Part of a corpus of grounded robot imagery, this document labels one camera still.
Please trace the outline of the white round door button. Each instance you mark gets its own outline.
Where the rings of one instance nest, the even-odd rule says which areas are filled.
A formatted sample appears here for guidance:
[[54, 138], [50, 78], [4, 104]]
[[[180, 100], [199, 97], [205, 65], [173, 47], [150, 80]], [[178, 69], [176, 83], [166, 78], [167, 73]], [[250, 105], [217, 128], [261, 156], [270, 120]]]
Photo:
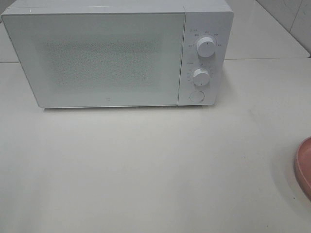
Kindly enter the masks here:
[[195, 103], [200, 103], [204, 100], [205, 95], [202, 91], [194, 91], [190, 94], [190, 100]]

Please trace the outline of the white microwave door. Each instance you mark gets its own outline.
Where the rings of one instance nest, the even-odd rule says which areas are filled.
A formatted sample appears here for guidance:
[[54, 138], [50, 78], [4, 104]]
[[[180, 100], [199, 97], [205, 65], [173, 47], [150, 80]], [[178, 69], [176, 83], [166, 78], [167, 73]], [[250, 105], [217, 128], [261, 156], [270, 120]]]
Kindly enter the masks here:
[[176, 105], [184, 14], [5, 15], [43, 108]]

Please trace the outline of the pink round plate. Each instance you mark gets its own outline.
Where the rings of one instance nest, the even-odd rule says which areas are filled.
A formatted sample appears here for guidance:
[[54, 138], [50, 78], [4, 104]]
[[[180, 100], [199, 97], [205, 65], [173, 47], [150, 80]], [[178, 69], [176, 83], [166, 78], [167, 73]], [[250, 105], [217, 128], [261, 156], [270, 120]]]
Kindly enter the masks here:
[[299, 186], [311, 199], [311, 138], [305, 139], [298, 147], [294, 161], [295, 177]]

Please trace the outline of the white lower microwave knob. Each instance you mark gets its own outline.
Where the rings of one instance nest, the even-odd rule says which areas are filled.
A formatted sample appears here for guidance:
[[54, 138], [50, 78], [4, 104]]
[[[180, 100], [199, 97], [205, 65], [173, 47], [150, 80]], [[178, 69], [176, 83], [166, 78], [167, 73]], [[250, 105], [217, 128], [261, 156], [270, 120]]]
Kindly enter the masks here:
[[193, 72], [192, 79], [195, 86], [205, 86], [210, 82], [211, 75], [207, 69], [200, 68]]

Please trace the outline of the white microwave knob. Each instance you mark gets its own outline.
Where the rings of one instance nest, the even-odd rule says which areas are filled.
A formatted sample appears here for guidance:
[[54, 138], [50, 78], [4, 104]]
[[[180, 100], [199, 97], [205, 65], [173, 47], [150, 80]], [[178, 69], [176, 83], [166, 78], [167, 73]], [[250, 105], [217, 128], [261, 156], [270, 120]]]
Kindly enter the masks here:
[[193, 72], [192, 79], [195, 86], [205, 86], [210, 82], [211, 75], [207, 69], [200, 68]]
[[216, 51], [216, 47], [217, 42], [211, 35], [205, 35], [196, 42], [197, 53], [203, 58], [212, 56]]

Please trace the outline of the white upper microwave knob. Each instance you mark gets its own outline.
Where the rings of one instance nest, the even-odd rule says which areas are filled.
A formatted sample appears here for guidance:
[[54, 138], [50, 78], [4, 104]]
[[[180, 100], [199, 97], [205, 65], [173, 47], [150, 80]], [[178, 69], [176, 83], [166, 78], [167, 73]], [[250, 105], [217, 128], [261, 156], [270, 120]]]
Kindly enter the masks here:
[[216, 51], [216, 47], [217, 42], [211, 35], [205, 35], [196, 42], [197, 53], [203, 58], [212, 56]]

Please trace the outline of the white microwave oven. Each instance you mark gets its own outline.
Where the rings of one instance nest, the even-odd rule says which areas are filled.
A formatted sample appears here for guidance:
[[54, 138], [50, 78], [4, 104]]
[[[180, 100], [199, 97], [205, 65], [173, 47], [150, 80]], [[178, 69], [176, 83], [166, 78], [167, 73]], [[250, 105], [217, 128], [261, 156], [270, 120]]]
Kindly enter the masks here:
[[[1, 20], [4, 23], [5, 15], [172, 13], [184, 14], [184, 31], [178, 102], [171, 106], [212, 105], [220, 87], [234, 18], [232, 9], [224, 0], [17, 0], [4, 10]], [[200, 57], [196, 49], [196, 42], [205, 35], [211, 35], [217, 42], [215, 53], [208, 58]], [[193, 84], [193, 72], [200, 68], [207, 69], [211, 75], [208, 85]], [[204, 92], [205, 98], [202, 102], [195, 103], [190, 100], [190, 94], [194, 91]]]

